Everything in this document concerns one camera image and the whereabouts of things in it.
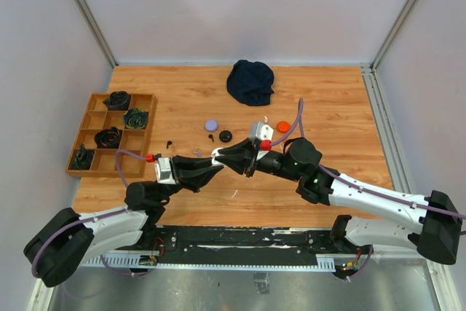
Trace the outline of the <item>white earbud case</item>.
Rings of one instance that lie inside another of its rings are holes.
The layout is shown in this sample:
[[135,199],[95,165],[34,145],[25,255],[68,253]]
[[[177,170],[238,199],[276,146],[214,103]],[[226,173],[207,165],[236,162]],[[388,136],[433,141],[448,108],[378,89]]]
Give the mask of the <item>white earbud case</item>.
[[221,166],[224,166],[224,163],[220,162],[219,161],[219,157],[221,156],[221,154],[219,153],[219,151],[221,150],[221,148],[216,148],[214,150],[212,150],[211,152],[211,165],[212,166],[217,166],[217,165],[221,165]]

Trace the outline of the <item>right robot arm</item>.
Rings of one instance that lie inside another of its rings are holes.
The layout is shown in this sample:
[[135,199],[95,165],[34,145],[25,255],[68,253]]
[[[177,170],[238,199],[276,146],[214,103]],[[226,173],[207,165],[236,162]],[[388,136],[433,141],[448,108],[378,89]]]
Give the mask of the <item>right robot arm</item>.
[[240,175],[268,173],[295,181],[301,197],[312,204],[354,208],[376,220],[340,215],[331,234],[331,247],[345,253],[365,245],[413,249],[439,264],[457,261],[462,222],[449,196],[433,190],[429,195],[409,194],[367,184],[320,164],[322,154],[306,138],[285,142],[282,152],[271,141],[249,139],[213,151],[215,162]]

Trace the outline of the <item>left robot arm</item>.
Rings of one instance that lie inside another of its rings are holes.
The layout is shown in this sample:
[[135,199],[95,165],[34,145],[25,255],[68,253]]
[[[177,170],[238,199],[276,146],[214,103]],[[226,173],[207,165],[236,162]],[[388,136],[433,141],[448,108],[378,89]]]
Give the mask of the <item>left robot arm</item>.
[[131,245],[152,247],[156,232],[151,227],[171,196],[182,189],[198,192],[223,167],[210,157],[158,157],[155,180],[128,184],[123,206],[93,213],[60,210],[24,247],[31,274],[51,288],[96,256]]

